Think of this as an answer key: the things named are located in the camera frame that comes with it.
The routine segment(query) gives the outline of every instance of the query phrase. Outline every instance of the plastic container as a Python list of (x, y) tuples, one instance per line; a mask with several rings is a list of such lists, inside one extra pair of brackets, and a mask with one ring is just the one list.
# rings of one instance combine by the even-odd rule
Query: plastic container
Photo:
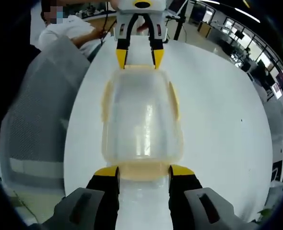
[(102, 108), (102, 153), (108, 164), (120, 166), (122, 177), (155, 179), (182, 157), (178, 102), (163, 71), (115, 72)]

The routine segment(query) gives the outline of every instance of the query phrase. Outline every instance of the white round table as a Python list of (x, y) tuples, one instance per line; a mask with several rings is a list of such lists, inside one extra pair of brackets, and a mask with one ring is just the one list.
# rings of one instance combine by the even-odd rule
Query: white round table
[[(66, 195), (86, 187), (94, 172), (106, 167), (101, 154), (101, 99), (106, 83), (119, 69), (116, 45), (113, 37), (106, 40), (75, 99), (64, 156)], [(252, 82), (245, 72), (201, 48), (169, 41), (164, 50), (160, 69), (167, 72), (177, 92), (184, 138), (183, 158), (177, 164), (192, 169), (202, 186), (228, 200), (240, 218), (252, 220), (264, 207), (272, 167), (271, 133)], [(127, 63), (152, 64), (148, 37), (132, 36)], [(155, 201), (162, 197), (168, 202), (168, 191), (160, 194), (139, 198)], [(163, 208), (168, 215), (168, 204)], [(152, 215), (161, 212), (160, 208), (154, 210)]]

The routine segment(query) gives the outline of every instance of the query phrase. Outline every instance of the desk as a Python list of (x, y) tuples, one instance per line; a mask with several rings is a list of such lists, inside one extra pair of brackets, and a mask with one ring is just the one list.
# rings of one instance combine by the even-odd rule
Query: desk
[[(113, 37), (106, 40), (76, 97), (65, 145), (66, 195), (85, 187), (94, 172), (106, 166), (101, 99), (119, 68), (116, 45)], [(245, 72), (201, 48), (177, 41), (164, 46), (160, 69), (177, 92), (184, 138), (183, 158), (177, 164), (192, 169), (203, 187), (231, 202), (240, 218), (252, 220), (263, 209), (272, 167), (271, 133), (252, 82)], [(148, 37), (132, 36), (128, 64), (151, 63)], [(168, 201), (168, 191), (164, 195)]]

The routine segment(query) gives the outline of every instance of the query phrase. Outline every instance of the mesh chair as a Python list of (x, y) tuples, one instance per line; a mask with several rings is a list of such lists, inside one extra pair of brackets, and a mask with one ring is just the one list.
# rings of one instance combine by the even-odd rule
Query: mesh chair
[(0, 131), (0, 165), (12, 189), (64, 194), (66, 124), (89, 61), (61, 37), (29, 65)]

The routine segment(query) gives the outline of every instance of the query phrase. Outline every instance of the white shirt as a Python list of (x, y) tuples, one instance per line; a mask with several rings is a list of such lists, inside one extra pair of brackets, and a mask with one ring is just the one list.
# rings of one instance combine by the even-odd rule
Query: white shirt
[[(62, 23), (49, 24), (39, 36), (38, 48), (43, 50), (46, 46), (57, 40), (61, 36), (74, 38), (90, 33), (94, 27), (88, 22), (84, 22), (81, 18), (70, 15), (63, 18)], [(80, 47), (81, 52), (88, 57), (91, 52), (100, 44), (100, 39), (86, 42)]]

